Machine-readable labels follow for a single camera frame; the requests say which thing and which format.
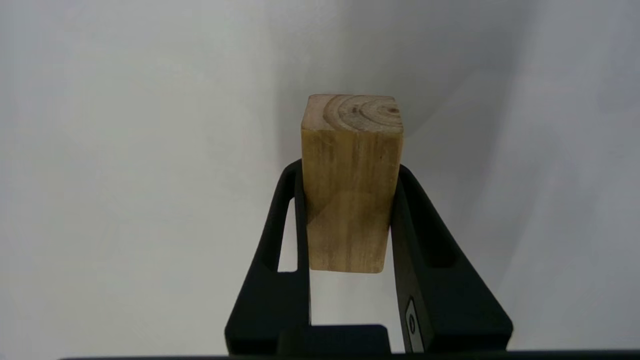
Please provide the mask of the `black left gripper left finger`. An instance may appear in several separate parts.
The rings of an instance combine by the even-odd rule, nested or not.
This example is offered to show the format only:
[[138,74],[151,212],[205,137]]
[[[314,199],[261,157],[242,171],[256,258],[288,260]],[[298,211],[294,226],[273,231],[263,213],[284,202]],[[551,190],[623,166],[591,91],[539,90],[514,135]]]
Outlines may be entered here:
[[[288,208],[294,203],[297,268],[279,272]],[[225,326],[232,356],[277,353],[283,331],[311,323],[310,265],[302,162],[286,166],[275,187],[257,249]]]

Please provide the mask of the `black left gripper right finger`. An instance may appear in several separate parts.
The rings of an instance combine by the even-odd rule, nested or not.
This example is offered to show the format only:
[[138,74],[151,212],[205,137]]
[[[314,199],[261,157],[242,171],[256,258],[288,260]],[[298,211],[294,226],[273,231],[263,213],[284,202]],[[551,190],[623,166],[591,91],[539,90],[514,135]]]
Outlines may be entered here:
[[406,351],[505,351],[514,324],[404,165],[390,233]]

